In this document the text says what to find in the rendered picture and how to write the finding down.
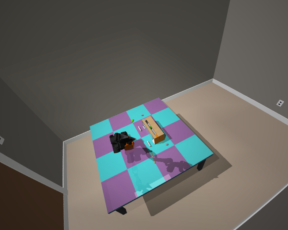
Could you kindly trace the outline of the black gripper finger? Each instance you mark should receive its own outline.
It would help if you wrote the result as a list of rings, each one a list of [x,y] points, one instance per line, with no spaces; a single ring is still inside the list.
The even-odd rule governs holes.
[[[123,139],[129,138],[129,136],[123,135],[123,134],[118,134],[118,141],[121,142]]]
[[[134,140],[135,140],[135,138],[129,136],[129,144],[131,144],[132,141],[134,141]]]

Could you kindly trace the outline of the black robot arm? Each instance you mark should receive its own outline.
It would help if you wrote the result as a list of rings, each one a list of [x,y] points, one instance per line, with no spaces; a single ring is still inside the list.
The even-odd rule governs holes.
[[[128,136],[126,131],[125,132],[121,132],[121,134]],[[116,142],[115,143],[113,135],[110,135],[110,141],[111,141],[114,153],[118,153],[118,152],[120,152],[120,150],[125,148],[126,142],[124,142],[124,143]]]

